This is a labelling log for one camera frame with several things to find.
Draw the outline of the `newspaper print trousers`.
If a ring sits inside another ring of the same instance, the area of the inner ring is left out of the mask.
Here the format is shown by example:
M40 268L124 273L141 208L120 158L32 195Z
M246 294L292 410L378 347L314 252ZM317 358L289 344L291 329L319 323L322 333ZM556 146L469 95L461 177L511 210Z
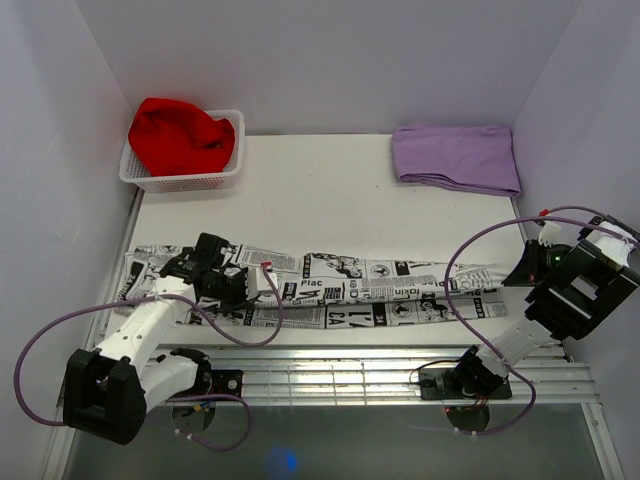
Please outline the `newspaper print trousers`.
M285 307L286 328L334 330L501 318L506 271L495 265L373 260L331 253L284 253L231 245L226 266L271 261Z

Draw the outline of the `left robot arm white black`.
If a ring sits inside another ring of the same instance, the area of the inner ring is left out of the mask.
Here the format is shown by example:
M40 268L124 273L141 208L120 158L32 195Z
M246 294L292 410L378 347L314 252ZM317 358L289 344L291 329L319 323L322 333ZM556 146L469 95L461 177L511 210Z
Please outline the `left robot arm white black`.
M120 445L131 442L146 415L170 400L216 401L208 356L176 348L154 359L161 340L203 297L244 307L269 294L277 280L270 264L229 263L228 241L200 235L195 246L170 258L127 320L93 350L76 350L65 371L63 422Z

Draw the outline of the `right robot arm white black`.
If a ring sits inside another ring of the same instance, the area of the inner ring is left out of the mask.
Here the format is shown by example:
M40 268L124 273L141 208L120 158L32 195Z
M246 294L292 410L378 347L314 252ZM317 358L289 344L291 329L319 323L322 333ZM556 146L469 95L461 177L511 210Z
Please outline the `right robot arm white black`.
M639 232L609 216L596 216L574 246L559 244L544 223L504 287L531 287L523 317L480 347L469 348L451 373L464 397L488 398L507 381L510 369L539 347L567 338L580 340L598 327L639 287L629 256L639 248Z

